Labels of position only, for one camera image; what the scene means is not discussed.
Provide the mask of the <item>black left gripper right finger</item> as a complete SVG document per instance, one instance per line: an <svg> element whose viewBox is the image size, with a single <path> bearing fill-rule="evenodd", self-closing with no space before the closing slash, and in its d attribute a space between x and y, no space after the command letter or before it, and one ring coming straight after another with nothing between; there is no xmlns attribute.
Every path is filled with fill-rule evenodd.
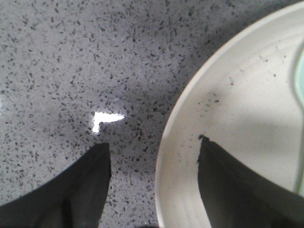
<svg viewBox="0 0 304 228"><path fill-rule="evenodd" d="M199 193L213 228L302 228L304 198L259 175L201 135Z"/></svg>

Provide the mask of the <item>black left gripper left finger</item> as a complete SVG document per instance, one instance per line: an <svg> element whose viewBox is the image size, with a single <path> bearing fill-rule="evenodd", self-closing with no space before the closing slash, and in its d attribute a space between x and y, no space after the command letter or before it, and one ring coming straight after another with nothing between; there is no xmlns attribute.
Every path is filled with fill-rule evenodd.
<svg viewBox="0 0 304 228"><path fill-rule="evenodd" d="M0 208L2 228L96 228L111 178L108 143L96 144L50 182Z"/></svg>

